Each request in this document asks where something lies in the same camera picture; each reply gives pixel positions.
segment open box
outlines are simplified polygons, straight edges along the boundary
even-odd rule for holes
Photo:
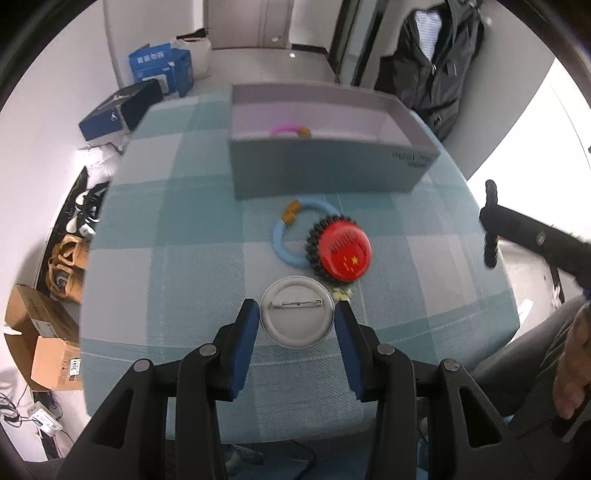
[[[299,125],[311,137],[275,135]],[[408,192],[439,151],[395,97],[328,84],[236,85],[230,161],[238,199]]]
[[[4,321],[8,349],[32,390],[82,389],[78,325],[60,302],[14,285]]]

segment black jacket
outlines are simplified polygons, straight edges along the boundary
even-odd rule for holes
[[[418,42],[416,10],[402,23],[394,55],[382,57],[375,90],[396,95],[415,110],[440,140],[457,118],[468,67],[482,41],[478,10],[466,0],[446,0],[430,11],[441,16],[433,62]]]

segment box label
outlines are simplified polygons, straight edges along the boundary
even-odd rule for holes
[[[392,152],[392,157],[405,161],[409,167],[426,167],[427,158],[417,153],[407,153],[402,151]]]
[[[59,338],[51,323],[35,319],[31,319],[31,321],[43,338]]]
[[[80,375],[80,359],[73,358],[70,360],[70,376]]]

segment cardboard box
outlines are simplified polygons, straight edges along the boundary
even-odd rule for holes
[[[6,324],[20,335],[4,334],[8,349],[34,391],[80,390],[79,330],[58,301],[25,285],[14,285]]]
[[[122,131],[133,132],[151,105],[161,102],[158,80],[146,80],[118,90],[78,124],[86,141]]]
[[[165,95],[178,91],[184,97],[193,88],[191,53],[170,43],[136,50],[129,55],[129,66],[136,82],[156,79]]]
[[[235,85],[230,163],[237,199],[409,192],[439,150],[393,95],[327,84]],[[311,137],[277,135],[309,128]]]

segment gray pants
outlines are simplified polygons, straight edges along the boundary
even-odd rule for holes
[[[582,297],[568,301],[471,372],[502,416],[515,415],[509,429],[540,480],[560,478],[577,448],[551,431],[556,416],[552,385],[566,335],[583,304]]]

